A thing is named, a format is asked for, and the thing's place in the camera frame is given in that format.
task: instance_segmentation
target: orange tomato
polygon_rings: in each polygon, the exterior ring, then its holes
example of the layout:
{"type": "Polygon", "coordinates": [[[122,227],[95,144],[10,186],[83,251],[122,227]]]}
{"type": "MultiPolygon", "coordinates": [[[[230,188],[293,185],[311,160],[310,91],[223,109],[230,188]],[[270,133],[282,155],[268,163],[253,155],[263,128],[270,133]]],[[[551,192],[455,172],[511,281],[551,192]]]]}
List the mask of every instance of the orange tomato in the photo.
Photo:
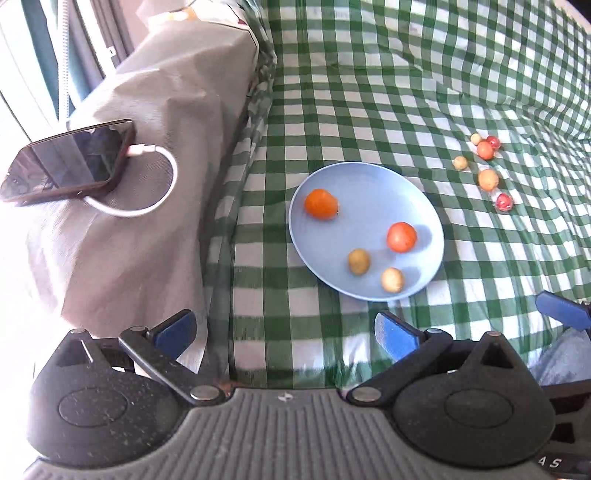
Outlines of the orange tomato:
{"type": "Polygon", "coordinates": [[[388,230],[386,243],[396,253],[406,253],[417,243],[417,231],[405,222],[395,223],[388,230]]]}
{"type": "Polygon", "coordinates": [[[325,189],[316,189],[308,194],[304,208],[318,220],[331,220],[339,211],[339,202],[325,189]]]}

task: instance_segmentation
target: gray fabric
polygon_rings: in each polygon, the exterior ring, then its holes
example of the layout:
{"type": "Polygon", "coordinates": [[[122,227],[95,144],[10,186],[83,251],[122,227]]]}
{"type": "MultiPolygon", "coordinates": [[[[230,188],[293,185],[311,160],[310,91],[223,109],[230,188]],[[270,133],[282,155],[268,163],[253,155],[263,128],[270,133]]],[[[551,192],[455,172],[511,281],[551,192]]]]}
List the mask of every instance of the gray fabric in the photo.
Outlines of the gray fabric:
{"type": "Polygon", "coordinates": [[[530,369],[540,385],[578,382],[591,378],[591,341],[587,332],[569,329],[530,369]]]}
{"type": "MultiPolygon", "coordinates": [[[[22,243],[14,246],[13,269],[26,276],[41,310],[38,324],[65,320],[108,337],[189,308],[199,331],[181,360],[198,368],[207,329],[198,230],[204,207],[216,204],[207,201],[233,147],[255,51],[247,31],[170,22],[83,102],[72,128],[133,119],[138,143],[176,156],[178,183],[159,209],[140,218],[114,218],[79,200],[3,211],[14,216],[11,238],[22,243]]],[[[146,207],[169,184],[170,168],[157,154],[133,158],[107,203],[146,207]]]]}

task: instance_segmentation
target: gingham cloth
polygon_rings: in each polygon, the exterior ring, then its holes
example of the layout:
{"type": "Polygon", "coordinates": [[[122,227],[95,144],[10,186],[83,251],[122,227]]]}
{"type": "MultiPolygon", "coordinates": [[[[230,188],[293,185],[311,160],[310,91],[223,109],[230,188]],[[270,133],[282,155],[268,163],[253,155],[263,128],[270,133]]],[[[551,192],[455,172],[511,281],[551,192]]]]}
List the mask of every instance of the gingham cloth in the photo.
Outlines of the gingham cloth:
{"type": "MultiPolygon", "coordinates": [[[[259,148],[251,126],[237,147],[207,278],[210,340],[227,347],[240,382],[366,380],[389,365],[373,334],[388,307],[459,339],[499,330],[531,364],[563,330],[537,312],[535,294],[591,297],[591,37],[550,1],[398,3],[280,0],[258,11],[255,28],[277,55],[272,107],[259,148]],[[490,163],[474,132],[500,138],[490,163]],[[457,155],[469,170],[453,168],[457,155]],[[324,285],[288,232],[296,187],[359,160],[413,182],[443,224],[441,269],[389,306],[324,285]],[[510,213],[478,188],[486,167],[515,200],[510,213]]],[[[259,127],[266,58],[251,102],[259,127]]]]}

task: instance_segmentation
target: cherry tomato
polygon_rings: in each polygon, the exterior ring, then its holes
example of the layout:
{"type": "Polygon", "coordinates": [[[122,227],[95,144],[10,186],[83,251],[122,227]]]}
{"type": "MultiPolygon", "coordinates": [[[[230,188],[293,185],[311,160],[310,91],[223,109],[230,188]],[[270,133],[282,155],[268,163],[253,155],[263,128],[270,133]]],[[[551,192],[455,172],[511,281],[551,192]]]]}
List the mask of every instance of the cherry tomato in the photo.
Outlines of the cherry tomato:
{"type": "Polygon", "coordinates": [[[476,152],[482,160],[492,160],[495,157],[495,149],[486,140],[478,144],[476,152]]]}
{"type": "Polygon", "coordinates": [[[499,150],[499,148],[501,147],[501,140],[499,140],[499,138],[495,137],[494,135],[489,135],[488,137],[486,137],[486,141],[490,143],[491,147],[495,150],[499,150]]]}
{"type": "Polygon", "coordinates": [[[501,212],[508,212],[509,210],[511,210],[513,208],[513,199],[509,195],[507,195],[506,193],[501,193],[496,198],[496,207],[501,212]]]}
{"type": "Polygon", "coordinates": [[[406,253],[417,243],[417,231],[405,222],[395,223],[388,230],[386,243],[396,253],[406,253]]]}

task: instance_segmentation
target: tomato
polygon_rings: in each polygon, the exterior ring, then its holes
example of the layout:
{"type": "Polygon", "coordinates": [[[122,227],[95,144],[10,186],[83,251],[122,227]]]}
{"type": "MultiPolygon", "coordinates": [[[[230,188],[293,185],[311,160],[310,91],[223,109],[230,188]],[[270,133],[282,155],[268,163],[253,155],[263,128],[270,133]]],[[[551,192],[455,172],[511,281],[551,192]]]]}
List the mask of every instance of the tomato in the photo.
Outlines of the tomato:
{"type": "Polygon", "coordinates": [[[499,176],[494,170],[487,168],[478,174],[478,185],[482,190],[492,192],[499,186],[499,176]]]}
{"type": "Polygon", "coordinates": [[[492,160],[495,156],[495,149],[492,148],[492,145],[487,140],[483,140],[478,144],[476,152],[482,160],[492,160]]]}
{"type": "Polygon", "coordinates": [[[496,198],[496,207],[501,212],[508,212],[509,210],[511,210],[513,208],[513,199],[509,195],[507,195],[506,193],[501,193],[496,198]]]}
{"type": "Polygon", "coordinates": [[[396,253],[406,253],[417,243],[417,231],[405,222],[395,223],[388,230],[386,243],[396,253]]]}
{"type": "Polygon", "coordinates": [[[331,220],[339,212],[339,202],[328,190],[316,189],[306,197],[304,208],[318,220],[331,220]]]}
{"type": "Polygon", "coordinates": [[[495,150],[499,150],[499,148],[501,147],[501,140],[499,140],[499,138],[495,137],[494,135],[489,135],[488,137],[486,137],[486,141],[490,143],[491,147],[495,150]]]}

